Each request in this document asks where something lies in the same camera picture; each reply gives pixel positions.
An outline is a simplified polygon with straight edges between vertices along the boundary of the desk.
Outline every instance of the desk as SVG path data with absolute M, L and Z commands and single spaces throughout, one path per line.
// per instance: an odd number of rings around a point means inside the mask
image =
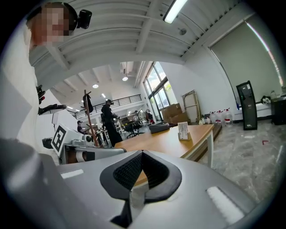
M 153 150 L 166 153 L 174 157 L 188 158 L 194 153 L 207 139 L 208 142 L 208 166 L 212 167 L 212 158 L 214 153 L 214 125 L 196 125 L 188 126 L 192 139 L 190 141 L 180 141 L 178 138 L 178 126 L 169 130 L 155 134 L 144 133 L 122 142 L 116 143 L 116 148 L 124 148 L 129 151 L 133 150 Z M 145 183 L 147 178 L 142 172 L 135 185 Z

